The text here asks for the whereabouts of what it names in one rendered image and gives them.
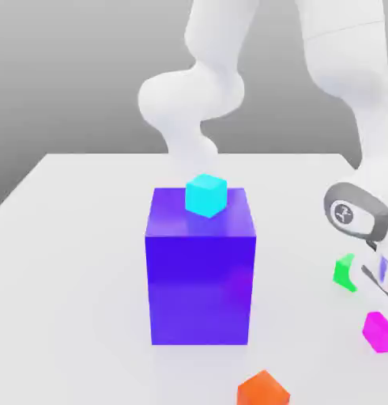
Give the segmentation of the small cyan cube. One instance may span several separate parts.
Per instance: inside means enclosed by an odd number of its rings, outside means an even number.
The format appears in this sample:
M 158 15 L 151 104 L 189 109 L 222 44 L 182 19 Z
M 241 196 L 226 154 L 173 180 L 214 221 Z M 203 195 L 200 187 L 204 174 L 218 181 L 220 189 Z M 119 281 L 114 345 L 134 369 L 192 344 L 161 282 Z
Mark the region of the small cyan cube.
M 212 218 L 228 203 L 227 181 L 208 174 L 201 174 L 186 184 L 185 208 L 187 211 Z

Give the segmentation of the small orange cube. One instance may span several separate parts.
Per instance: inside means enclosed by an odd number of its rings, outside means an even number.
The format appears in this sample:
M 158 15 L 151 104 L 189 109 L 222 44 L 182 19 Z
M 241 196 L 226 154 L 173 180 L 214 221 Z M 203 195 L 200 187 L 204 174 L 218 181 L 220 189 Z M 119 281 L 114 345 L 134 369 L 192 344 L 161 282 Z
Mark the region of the small orange cube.
M 267 370 L 238 386 L 236 405 L 289 405 L 290 394 Z

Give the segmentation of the small green cube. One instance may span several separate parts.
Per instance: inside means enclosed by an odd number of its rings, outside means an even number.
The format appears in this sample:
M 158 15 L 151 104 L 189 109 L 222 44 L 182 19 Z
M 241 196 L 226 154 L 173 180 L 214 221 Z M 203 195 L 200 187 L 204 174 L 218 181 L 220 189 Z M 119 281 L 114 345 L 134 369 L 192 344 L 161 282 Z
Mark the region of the small green cube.
M 350 278 L 350 269 L 354 257 L 355 255 L 352 253 L 342 256 L 336 261 L 333 272 L 333 281 L 352 293 L 357 291 L 357 287 Z

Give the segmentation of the small magenta cube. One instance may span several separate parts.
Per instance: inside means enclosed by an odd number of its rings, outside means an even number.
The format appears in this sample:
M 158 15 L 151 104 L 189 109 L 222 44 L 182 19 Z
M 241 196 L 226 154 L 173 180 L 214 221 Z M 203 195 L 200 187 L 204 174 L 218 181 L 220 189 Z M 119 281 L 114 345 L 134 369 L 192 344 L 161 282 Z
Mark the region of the small magenta cube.
M 388 319 L 381 312 L 369 312 L 363 336 L 376 353 L 388 353 Z

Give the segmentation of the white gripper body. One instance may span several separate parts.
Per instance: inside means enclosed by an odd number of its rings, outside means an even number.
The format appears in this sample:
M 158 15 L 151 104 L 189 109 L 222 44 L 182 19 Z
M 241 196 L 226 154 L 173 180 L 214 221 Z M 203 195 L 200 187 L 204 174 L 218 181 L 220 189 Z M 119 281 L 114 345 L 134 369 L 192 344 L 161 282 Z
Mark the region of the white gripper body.
M 361 255 L 356 255 L 352 261 L 352 283 L 361 294 L 369 308 L 388 316 L 388 295 L 363 272 L 364 261 Z

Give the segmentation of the large purple box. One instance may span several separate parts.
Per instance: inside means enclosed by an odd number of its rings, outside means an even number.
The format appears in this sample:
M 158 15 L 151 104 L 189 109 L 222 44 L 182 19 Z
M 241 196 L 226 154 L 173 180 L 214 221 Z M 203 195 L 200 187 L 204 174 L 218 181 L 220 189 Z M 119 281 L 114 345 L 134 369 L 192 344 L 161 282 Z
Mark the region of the large purple box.
M 247 344 L 255 249 L 242 188 L 228 189 L 213 218 L 187 211 L 184 189 L 155 189 L 145 231 L 152 343 Z

